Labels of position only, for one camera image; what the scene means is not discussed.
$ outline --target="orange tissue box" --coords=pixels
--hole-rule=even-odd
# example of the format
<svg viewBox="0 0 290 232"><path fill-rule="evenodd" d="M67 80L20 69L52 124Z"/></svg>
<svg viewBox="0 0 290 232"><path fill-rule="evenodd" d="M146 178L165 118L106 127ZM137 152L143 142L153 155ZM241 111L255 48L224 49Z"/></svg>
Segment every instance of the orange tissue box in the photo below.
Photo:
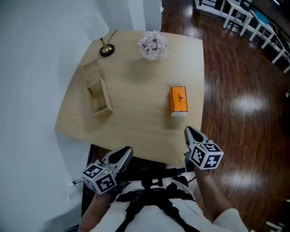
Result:
<svg viewBox="0 0 290 232"><path fill-rule="evenodd" d="M169 91L171 116L186 116L188 112L185 86L174 86Z"/></svg>

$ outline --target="light wood tabletop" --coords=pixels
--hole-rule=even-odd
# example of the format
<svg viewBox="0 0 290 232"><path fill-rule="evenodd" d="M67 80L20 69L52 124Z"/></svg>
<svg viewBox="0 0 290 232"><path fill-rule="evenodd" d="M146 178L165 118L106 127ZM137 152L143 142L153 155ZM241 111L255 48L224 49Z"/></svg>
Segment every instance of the light wood tabletop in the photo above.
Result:
<svg viewBox="0 0 290 232"><path fill-rule="evenodd" d="M131 146L136 157L184 166L184 153L188 151L184 129L192 126L200 130L203 116L203 42L163 34L170 54L155 61L139 53L137 42L144 35L141 31L116 32L110 41L116 50L106 58L99 55L101 42L93 41L68 86L56 130L110 150ZM88 74L84 67L91 65L94 68ZM94 118L85 79L88 75L97 78L98 73L106 82L113 113ZM170 117L171 86L186 86L185 117Z"/></svg>

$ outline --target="white flowers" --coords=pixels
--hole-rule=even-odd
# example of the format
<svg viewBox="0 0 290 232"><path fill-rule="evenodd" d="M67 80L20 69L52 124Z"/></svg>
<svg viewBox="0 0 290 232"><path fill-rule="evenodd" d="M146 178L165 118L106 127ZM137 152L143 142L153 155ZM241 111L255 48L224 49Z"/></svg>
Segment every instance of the white flowers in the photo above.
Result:
<svg viewBox="0 0 290 232"><path fill-rule="evenodd" d="M169 54L167 39L158 31L146 31L144 37L137 44L140 47L141 56L148 60L167 58Z"/></svg>

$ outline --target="black round base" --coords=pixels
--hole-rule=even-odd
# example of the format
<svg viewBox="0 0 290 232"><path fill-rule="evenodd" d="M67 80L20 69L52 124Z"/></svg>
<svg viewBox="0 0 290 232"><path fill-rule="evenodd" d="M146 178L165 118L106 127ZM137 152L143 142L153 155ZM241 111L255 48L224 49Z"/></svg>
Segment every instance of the black round base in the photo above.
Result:
<svg viewBox="0 0 290 232"><path fill-rule="evenodd" d="M100 49L100 55L101 55L101 56L104 56L104 57L106 57L106 56L111 56L111 55L114 53L114 51L115 51L115 47L114 47L114 45L113 45L113 44L107 44L107 45L111 47L111 50L110 50L108 53L105 53L105 52L103 52L103 48L104 48L104 47L102 47L102 48Z"/></svg>

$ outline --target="small wooden tray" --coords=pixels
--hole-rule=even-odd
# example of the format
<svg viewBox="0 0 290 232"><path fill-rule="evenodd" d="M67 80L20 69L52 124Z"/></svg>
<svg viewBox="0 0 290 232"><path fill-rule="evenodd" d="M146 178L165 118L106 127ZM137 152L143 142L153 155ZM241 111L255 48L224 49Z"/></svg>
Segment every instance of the small wooden tray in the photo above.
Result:
<svg viewBox="0 0 290 232"><path fill-rule="evenodd" d="M84 68L91 116L101 117L104 115L112 114L113 109L109 99L106 83L100 76L97 62L93 61L86 65Z"/></svg>

